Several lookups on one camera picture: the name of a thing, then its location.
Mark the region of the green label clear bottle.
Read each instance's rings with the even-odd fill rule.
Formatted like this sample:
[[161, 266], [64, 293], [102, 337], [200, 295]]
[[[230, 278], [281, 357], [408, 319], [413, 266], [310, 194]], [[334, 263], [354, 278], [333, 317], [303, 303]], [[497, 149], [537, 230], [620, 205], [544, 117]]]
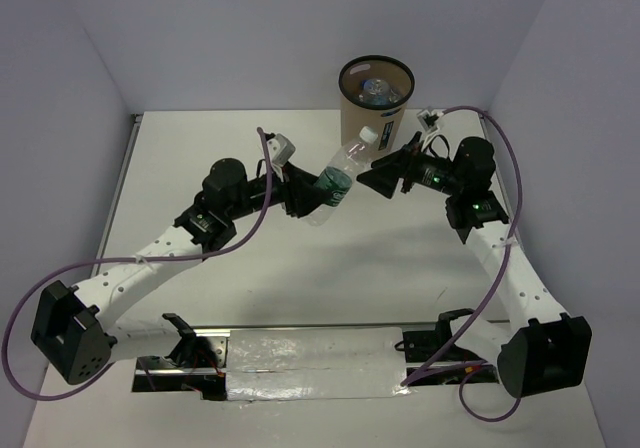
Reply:
[[316, 188], [329, 195], [305, 221], [310, 226], [324, 224], [334, 213], [352, 188], [359, 174], [372, 162], [372, 147], [378, 134], [369, 126], [364, 126], [356, 138], [346, 142], [333, 156], [314, 183]]

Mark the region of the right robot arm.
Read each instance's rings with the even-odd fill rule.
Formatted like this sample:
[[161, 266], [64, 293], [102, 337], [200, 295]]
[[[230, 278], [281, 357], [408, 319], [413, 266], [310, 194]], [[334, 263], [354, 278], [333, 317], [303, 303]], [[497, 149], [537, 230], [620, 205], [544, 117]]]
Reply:
[[415, 185], [446, 194], [446, 216], [493, 282], [475, 310], [438, 318], [435, 348], [456, 359], [466, 350], [493, 366], [507, 393], [524, 398], [581, 384], [592, 330], [545, 287], [515, 238], [516, 220], [491, 190], [494, 148], [463, 139], [453, 158], [436, 158], [414, 137], [372, 163], [360, 184], [386, 198]]

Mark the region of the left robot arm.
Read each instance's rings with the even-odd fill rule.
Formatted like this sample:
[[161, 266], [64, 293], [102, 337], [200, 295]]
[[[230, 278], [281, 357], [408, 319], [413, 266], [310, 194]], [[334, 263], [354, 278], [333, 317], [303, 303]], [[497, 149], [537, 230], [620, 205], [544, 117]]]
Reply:
[[44, 287], [31, 340], [67, 384], [87, 382], [110, 363], [145, 350], [178, 367], [194, 358], [197, 337], [180, 316], [164, 313], [149, 328], [129, 328], [122, 317], [181, 272], [235, 251], [236, 220], [264, 219], [274, 205], [303, 218], [330, 200], [323, 175], [291, 163], [268, 166], [269, 172], [249, 179], [239, 160], [217, 161], [193, 204], [149, 245], [130, 257], [101, 260], [106, 269], [92, 278], [72, 286], [55, 279]]

